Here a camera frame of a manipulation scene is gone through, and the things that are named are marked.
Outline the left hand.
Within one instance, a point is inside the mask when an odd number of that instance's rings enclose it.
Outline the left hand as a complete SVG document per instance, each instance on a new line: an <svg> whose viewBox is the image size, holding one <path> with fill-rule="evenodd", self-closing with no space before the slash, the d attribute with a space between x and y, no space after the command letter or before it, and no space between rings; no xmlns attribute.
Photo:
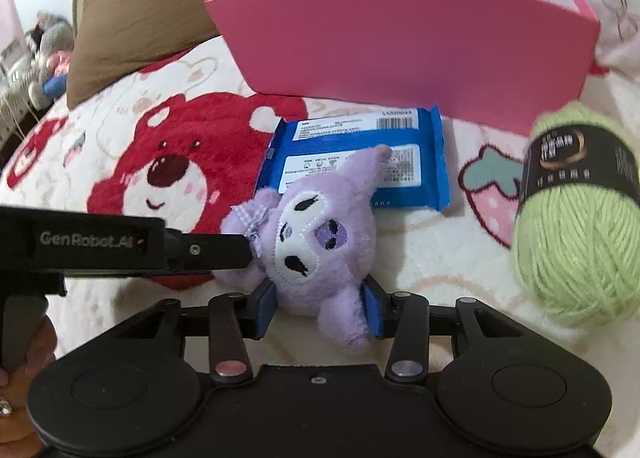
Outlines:
<svg viewBox="0 0 640 458"><path fill-rule="evenodd" d="M32 379L55 361L58 344L55 329L48 316L42 319L32 339L23 366L13 374L1 370L1 456L33 457L42 444L26 412L26 400Z"/></svg>

